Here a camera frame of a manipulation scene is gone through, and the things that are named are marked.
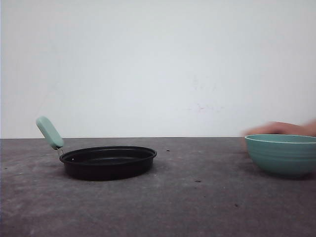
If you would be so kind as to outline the blurred bare hand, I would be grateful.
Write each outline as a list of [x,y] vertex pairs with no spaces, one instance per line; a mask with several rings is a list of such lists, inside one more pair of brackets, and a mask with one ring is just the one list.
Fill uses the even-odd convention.
[[296,125],[284,122],[270,122],[265,125],[251,128],[243,133],[243,136],[254,134],[287,134],[287,135],[316,135],[316,121],[304,125]]

